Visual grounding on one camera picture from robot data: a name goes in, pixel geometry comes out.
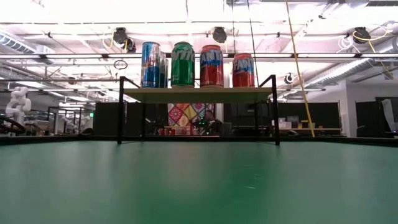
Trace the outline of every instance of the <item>table surface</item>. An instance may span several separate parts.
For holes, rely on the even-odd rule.
[[[398,223],[398,149],[325,142],[0,147],[0,223]]]
[[[271,88],[136,88],[124,94],[142,103],[257,103]]]

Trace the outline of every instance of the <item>fluorescent light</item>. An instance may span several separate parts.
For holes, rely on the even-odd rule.
[[[28,91],[40,91],[40,90],[36,90],[36,89],[28,89]]]
[[[75,91],[75,90],[72,90],[72,89],[48,89],[48,90],[43,90],[43,91]]]
[[[398,54],[362,54],[361,57],[371,57],[371,58],[398,57]]]
[[[85,97],[81,97],[81,96],[68,96],[68,98],[71,98],[71,99],[77,100],[77,101],[90,101],[89,99],[87,99]]]
[[[102,58],[102,55],[100,55],[100,54],[65,54],[65,55],[49,54],[49,55],[47,55],[47,58],[49,58],[49,59],[52,59],[52,58]]]
[[[298,57],[310,58],[347,58],[354,57],[355,54],[299,54]]]
[[[56,92],[51,92],[51,91],[49,91],[49,93],[50,93],[51,95],[54,95],[54,96],[65,97],[64,95],[61,95],[61,94],[56,93]]]
[[[28,55],[28,54],[21,54],[21,55],[0,55],[0,58],[7,58],[7,59],[30,59],[30,58],[40,58],[38,55]]]
[[[278,99],[276,99],[277,101],[281,101],[281,102],[286,102],[287,100],[286,99],[283,99],[283,98],[278,98]]]
[[[141,54],[109,54],[110,58],[141,58]]]
[[[301,91],[301,89],[292,89],[292,91]],[[304,89],[304,91],[324,91],[325,89],[310,89],[310,88],[308,88],[308,89]]]
[[[25,85],[25,86],[34,87],[34,88],[46,87],[45,85],[42,85],[42,84],[37,83],[37,82],[16,82],[16,83],[21,84],[21,85]]]
[[[107,91],[108,89],[78,89],[77,91]]]
[[[256,58],[279,58],[279,57],[292,57],[292,54],[251,54],[252,57]]]

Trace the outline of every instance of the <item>green soda can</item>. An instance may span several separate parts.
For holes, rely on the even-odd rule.
[[[174,45],[171,79],[172,88],[195,86],[195,51],[187,42]]]

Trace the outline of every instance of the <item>shelf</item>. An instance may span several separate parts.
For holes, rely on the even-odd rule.
[[[125,95],[141,103],[256,103],[271,93],[271,88],[124,89]]]

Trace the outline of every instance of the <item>wall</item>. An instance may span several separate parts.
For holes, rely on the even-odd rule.
[[[309,103],[339,103],[341,132],[349,137],[349,114],[346,81],[340,81],[337,85],[326,86],[326,91],[314,91],[307,94]]]
[[[356,102],[375,101],[376,97],[398,97],[396,85],[347,85],[347,99],[349,111],[349,131],[351,137],[356,137]]]

